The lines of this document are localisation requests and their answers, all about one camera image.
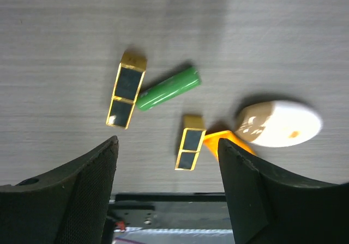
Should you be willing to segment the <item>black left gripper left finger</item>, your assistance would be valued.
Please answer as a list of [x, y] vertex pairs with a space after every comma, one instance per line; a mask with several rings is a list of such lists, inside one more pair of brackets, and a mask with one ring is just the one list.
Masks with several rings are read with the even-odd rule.
[[1, 243], [101, 243], [118, 159], [112, 136], [17, 185], [1, 186]]

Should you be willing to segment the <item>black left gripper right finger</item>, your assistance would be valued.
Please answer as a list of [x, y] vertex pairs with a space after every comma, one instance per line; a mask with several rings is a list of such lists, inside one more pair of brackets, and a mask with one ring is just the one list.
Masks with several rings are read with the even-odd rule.
[[218, 156], [235, 243], [348, 243], [348, 184], [295, 174], [228, 139]]

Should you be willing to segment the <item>black gold lipstick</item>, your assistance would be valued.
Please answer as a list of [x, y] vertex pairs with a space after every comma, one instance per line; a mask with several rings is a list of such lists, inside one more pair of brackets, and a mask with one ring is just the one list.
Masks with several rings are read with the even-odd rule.
[[182, 123], [183, 131], [174, 169], [192, 171], [195, 169], [207, 129], [201, 115], [186, 114]]
[[106, 125], [127, 129], [147, 67], [147, 58], [126, 50], [119, 62]]

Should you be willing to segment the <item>green lip balm tube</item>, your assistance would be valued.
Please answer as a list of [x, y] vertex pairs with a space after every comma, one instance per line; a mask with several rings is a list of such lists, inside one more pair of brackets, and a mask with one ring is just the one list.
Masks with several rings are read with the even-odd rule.
[[190, 67], [142, 92], [136, 107], [147, 111], [201, 85], [199, 72]]

